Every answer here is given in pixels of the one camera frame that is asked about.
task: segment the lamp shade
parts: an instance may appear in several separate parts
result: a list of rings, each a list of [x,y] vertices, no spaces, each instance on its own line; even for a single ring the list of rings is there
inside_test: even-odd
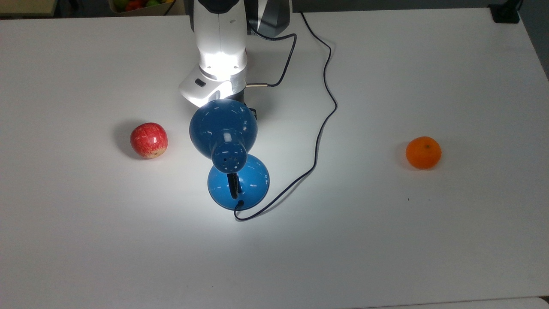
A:
[[[257,137],[257,121],[246,105],[230,99],[208,102],[195,112],[189,134],[194,147],[214,164],[208,175],[214,201],[245,210],[265,197],[269,174],[248,154]]]
[[[194,147],[223,173],[236,173],[246,164],[257,137],[257,121],[246,105],[230,99],[208,102],[191,119]]]

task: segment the white table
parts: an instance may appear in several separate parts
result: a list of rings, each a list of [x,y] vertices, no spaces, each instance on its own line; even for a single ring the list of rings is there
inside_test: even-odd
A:
[[[206,188],[188,17],[0,21],[5,308],[353,308],[549,294],[549,83],[522,23],[488,9],[308,14],[340,109],[316,171],[236,222]],[[327,51],[298,15],[280,87],[251,89],[266,200],[312,163]],[[249,38],[249,82],[290,42]],[[136,159],[131,130],[170,144]],[[437,139],[439,165],[404,161]]]

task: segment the apple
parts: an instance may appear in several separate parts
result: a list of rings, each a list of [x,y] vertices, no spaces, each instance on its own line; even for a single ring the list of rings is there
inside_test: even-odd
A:
[[[144,123],[132,131],[130,143],[133,150],[145,159],[156,158],[168,147],[166,131],[158,123]]]

